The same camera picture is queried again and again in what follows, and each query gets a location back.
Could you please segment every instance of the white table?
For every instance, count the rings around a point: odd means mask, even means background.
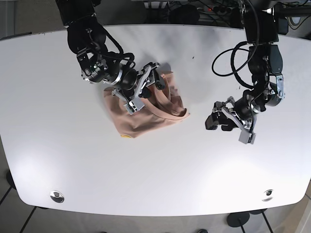
[[[311,177],[310,41],[280,37],[286,98],[259,115],[255,144],[245,145],[238,129],[204,126],[215,101],[242,96],[234,77],[215,76],[211,63],[245,40],[244,31],[174,25],[107,29],[135,55],[137,68],[170,64],[191,116],[136,139],[121,138],[105,110],[103,86],[82,80],[66,31],[1,41],[0,134],[25,203],[108,215],[189,216],[302,199]],[[236,67],[246,59],[245,52],[237,54]],[[229,55],[215,68],[230,71]],[[240,74],[250,83],[248,68]],[[269,189],[274,198],[263,202]],[[65,201],[54,202],[52,190]]]

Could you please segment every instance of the pink fabric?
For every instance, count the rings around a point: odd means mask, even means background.
[[[152,97],[141,98],[145,106],[132,115],[124,108],[125,102],[111,94],[111,88],[104,91],[107,109],[121,136],[135,138],[148,131],[176,124],[190,115],[178,95],[173,73],[166,72],[161,76],[166,88],[159,91],[155,85],[148,87]]]

